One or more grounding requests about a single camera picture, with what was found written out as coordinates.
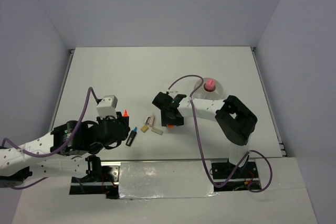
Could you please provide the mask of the orange black highlighter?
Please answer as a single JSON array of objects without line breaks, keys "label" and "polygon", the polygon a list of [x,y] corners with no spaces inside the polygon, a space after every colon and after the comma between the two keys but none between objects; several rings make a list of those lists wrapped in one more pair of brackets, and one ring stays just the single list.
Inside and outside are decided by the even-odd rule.
[{"label": "orange black highlighter", "polygon": [[125,124],[129,125],[129,115],[128,115],[127,110],[124,111],[124,114],[123,114],[122,118],[123,118],[123,121],[125,122]]}]

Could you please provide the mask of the pink glue bottle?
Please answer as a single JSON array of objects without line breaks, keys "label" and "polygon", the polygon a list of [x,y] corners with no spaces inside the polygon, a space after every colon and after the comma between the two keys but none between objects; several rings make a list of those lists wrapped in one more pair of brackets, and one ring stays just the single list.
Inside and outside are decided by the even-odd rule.
[{"label": "pink glue bottle", "polygon": [[216,89],[216,82],[212,78],[206,78],[203,87],[206,92],[214,92]]}]

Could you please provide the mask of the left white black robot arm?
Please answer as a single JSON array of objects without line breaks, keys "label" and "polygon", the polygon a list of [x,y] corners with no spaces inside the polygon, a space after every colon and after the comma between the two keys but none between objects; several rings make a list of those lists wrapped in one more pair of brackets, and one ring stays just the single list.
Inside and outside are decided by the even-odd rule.
[{"label": "left white black robot arm", "polygon": [[129,135],[129,117],[68,121],[46,135],[17,147],[1,146],[1,187],[24,189],[31,179],[71,176],[98,181],[101,150],[112,150]]}]

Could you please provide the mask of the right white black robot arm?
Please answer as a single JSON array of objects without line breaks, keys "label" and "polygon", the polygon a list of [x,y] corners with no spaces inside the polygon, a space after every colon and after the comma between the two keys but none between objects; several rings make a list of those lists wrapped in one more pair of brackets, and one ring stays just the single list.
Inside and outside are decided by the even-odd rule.
[{"label": "right white black robot arm", "polygon": [[223,100],[207,100],[159,92],[152,104],[160,110],[162,126],[182,126],[186,118],[193,118],[194,123],[197,119],[216,122],[232,143],[228,158],[229,173],[240,177],[246,172],[247,145],[258,119],[239,98],[230,95]]}]

